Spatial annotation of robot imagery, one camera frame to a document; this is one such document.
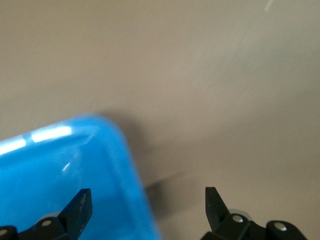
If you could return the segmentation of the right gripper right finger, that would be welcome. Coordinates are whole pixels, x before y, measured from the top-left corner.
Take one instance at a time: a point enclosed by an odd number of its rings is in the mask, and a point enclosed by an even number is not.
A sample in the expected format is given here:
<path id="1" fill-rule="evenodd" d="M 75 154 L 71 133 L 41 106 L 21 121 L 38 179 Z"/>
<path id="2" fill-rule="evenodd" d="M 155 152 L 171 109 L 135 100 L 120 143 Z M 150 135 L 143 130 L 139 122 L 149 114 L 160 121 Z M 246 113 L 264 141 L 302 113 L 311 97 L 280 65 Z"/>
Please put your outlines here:
<path id="1" fill-rule="evenodd" d="M 205 188 L 205 213 L 211 231 L 203 240 L 307 240 L 289 222 L 272 220 L 262 227 L 240 213 L 230 213 L 215 187 Z"/>

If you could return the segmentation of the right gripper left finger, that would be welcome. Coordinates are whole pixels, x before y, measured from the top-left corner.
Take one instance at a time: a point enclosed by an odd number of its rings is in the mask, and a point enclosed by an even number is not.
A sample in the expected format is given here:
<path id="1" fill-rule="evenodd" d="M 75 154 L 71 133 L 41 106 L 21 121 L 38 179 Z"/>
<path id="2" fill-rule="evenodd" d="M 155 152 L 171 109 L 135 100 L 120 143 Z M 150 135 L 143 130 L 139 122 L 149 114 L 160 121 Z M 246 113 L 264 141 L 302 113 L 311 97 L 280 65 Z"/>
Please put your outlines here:
<path id="1" fill-rule="evenodd" d="M 2 240 L 77 240 L 93 214 L 91 189 L 81 189 L 57 216 L 39 220 L 25 231 L 13 225 L 0 227 Z"/>

